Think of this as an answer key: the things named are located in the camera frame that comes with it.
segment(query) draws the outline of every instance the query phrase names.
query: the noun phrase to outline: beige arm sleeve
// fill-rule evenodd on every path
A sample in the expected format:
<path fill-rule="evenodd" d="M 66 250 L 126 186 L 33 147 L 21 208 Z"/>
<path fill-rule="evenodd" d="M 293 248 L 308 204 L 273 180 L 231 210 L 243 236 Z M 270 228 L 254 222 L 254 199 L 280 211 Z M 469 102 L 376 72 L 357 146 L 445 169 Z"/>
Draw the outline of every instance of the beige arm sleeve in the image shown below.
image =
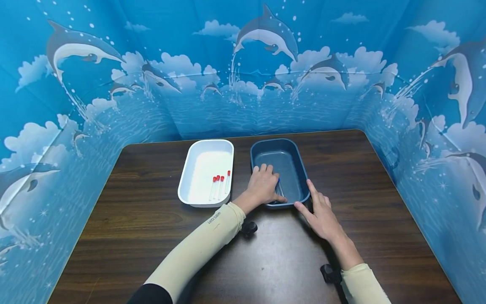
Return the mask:
<path fill-rule="evenodd" d="M 341 275 L 349 304 L 391 304 L 368 264 L 341 271 Z"/>
<path fill-rule="evenodd" d="M 167 255 L 145 284 L 162 286 L 176 303 L 196 272 L 241 230 L 245 218 L 235 204 L 223 205 Z"/>

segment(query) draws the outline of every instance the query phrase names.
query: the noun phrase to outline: ocean printed backdrop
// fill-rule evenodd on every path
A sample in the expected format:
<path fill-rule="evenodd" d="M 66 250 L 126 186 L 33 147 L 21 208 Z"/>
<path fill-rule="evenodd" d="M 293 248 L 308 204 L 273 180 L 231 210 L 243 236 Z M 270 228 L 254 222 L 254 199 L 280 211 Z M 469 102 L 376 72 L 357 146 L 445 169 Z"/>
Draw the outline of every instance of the ocean printed backdrop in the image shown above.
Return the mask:
<path fill-rule="evenodd" d="M 0 302 L 44 304 L 131 143 L 358 128 L 486 299 L 477 0 L 5 1 Z"/>

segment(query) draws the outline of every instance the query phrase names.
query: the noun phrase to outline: dark brown table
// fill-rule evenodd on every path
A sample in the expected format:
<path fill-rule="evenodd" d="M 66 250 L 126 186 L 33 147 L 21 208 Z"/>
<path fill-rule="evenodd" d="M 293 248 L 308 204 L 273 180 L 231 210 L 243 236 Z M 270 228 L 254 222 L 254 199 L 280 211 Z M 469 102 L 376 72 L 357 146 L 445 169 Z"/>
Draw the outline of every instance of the dark brown table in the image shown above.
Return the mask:
<path fill-rule="evenodd" d="M 249 149 L 235 146 L 232 197 L 250 177 Z M 394 304 L 460 303 L 364 133 L 289 134 L 309 177 Z M 125 303 L 162 259 L 214 209 L 183 205 L 177 187 L 194 141 L 127 146 L 111 173 L 49 303 Z M 180 303 L 339 303 L 319 271 L 332 252 L 295 210 L 263 206 L 193 279 Z"/>

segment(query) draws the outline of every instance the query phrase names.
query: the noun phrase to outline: black sleeve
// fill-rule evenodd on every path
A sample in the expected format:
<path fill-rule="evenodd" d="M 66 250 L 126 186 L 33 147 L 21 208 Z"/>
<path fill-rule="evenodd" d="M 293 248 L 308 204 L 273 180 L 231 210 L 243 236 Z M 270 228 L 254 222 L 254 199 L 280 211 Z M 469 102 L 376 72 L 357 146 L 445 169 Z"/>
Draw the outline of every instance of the black sleeve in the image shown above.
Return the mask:
<path fill-rule="evenodd" d="M 142 285 L 127 304 L 173 304 L 170 294 L 156 284 Z"/>

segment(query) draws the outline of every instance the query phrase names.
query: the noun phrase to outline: hand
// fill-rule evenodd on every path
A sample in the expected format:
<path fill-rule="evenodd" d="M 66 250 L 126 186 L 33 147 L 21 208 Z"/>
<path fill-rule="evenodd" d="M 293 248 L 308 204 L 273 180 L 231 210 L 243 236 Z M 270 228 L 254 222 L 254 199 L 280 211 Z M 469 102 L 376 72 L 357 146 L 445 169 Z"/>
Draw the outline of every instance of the hand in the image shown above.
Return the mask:
<path fill-rule="evenodd" d="M 331 210 L 331 201 L 329 201 L 329 197 L 325 197 L 322 193 L 317 192 L 310 179 L 307 180 L 307 185 L 312 196 L 314 214 L 312 214 L 301 202 L 295 202 L 294 206 L 300 213 L 302 213 L 312 230 L 314 230 L 314 232 L 321 238 L 332 243 L 340 237 L 345 236 L 346 234 L 343 227 L 341 227 Z"/>
<path fill-rule="evenodd" d="M 260 168 L 255 166 L 250 177 L 248 188 L 243 192 L 233 204 L 240 207 L 245 214 L 262 204 L 267 204 L 275 200 L 286 202 L 287 199 L 275 193 L 275 186 L 278 182 L 278 173 L 273 173 L 273 166 L 262 164 Z"/>

